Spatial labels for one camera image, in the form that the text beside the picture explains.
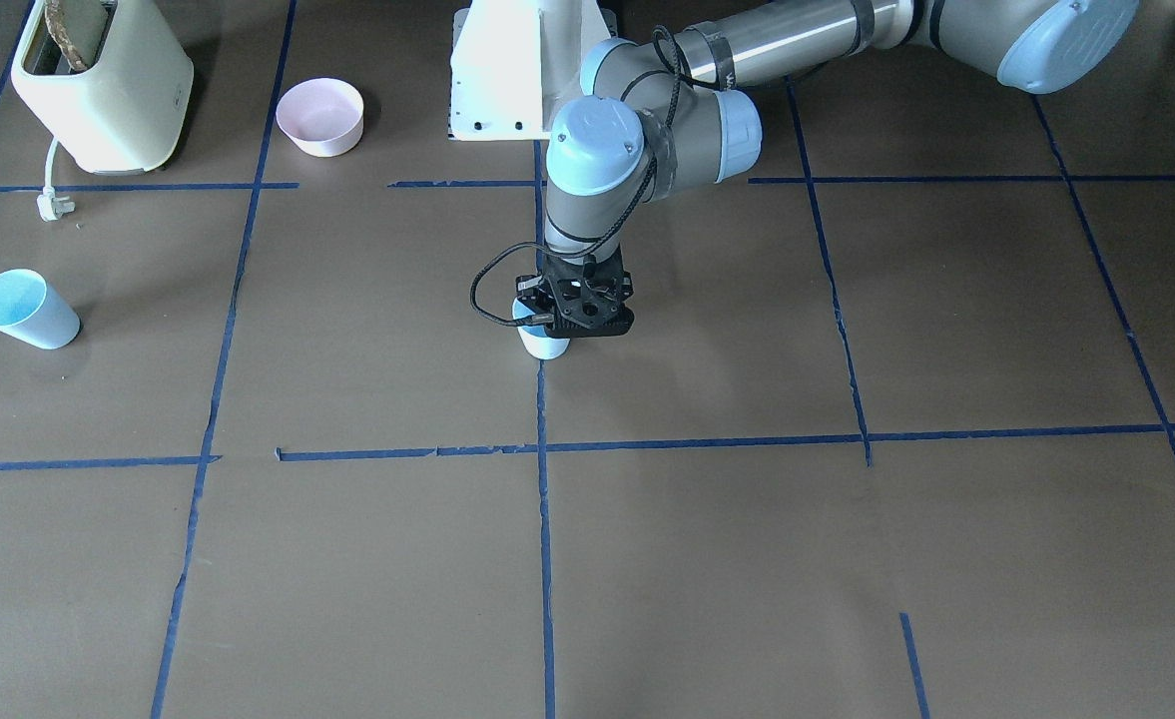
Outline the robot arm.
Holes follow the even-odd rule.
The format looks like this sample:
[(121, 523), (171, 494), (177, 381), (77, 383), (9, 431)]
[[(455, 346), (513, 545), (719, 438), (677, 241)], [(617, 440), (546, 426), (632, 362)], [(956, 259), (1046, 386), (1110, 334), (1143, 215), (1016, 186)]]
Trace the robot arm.
[(545, 255), (615, 255), (642, 204), (750, 170), (764, 128), (747, 88), (826, 61), (932, 47), (1028, 94), (1085, 78), (1124, 36), (1135, 1), (774, 1), (645, 45), (609, 38), (580, 63), (580, 96), (548, 145)]

